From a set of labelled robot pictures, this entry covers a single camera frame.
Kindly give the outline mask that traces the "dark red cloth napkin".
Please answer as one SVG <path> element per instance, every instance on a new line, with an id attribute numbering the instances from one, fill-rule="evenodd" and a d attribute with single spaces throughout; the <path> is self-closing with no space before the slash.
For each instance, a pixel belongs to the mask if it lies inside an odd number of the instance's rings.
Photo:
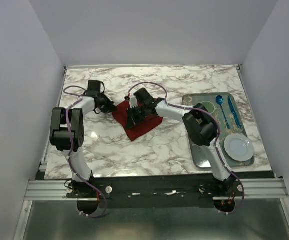
<path id="1" fill-rule="evenodd" d="M 145 118 L 143 123 L 127 129 L 127 107 L 129 106 L 130 104 L 128 101 L 123 101 L 117 106 L 117 111 L 114 111 L 112 115 L 113 118 L 124 128 L 131 142 L 152 131 L 163 122 L 162 117 L 148 116 Z"/>

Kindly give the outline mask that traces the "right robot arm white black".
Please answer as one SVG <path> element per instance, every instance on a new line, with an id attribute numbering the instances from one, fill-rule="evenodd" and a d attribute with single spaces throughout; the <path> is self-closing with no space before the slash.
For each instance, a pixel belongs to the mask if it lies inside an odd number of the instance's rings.
<path id="1" fill-rule="evenodd" d="M 166 98 L 153 98 L 144 87 L 133 95 L 128 92 L 124 99 L 129 103 L 126 109 L 127 129 L 143 124 L 148 117 L 168 118 L 183 123 L 189 139 L 202 149 L 211 165 L 213 193 L 226 196 L 233 190 L 238 179 L 220 147 L 220 124 L 203 104 L 185 106 L 168 103 Z"/>

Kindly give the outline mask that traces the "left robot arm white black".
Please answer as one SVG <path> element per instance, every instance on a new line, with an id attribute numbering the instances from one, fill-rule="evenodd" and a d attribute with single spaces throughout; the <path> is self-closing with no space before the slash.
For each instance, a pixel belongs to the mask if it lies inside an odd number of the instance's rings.
<path id="1" fill-rule="evenodd" d="M 73 189 L 85 198 L 95 192 L 101 194 L 92 182 L 93 171 L 88 167 L 82 146 L 85 140 L 84 117 L 91 112 L 109 114 L 117 111 L 114 102 L 105 95 L 105 84 L 89 80 L 82 94 L 68 107 L 55 107 L 51 113 L 50 144 L 66 158 L 71 173 Z"/>

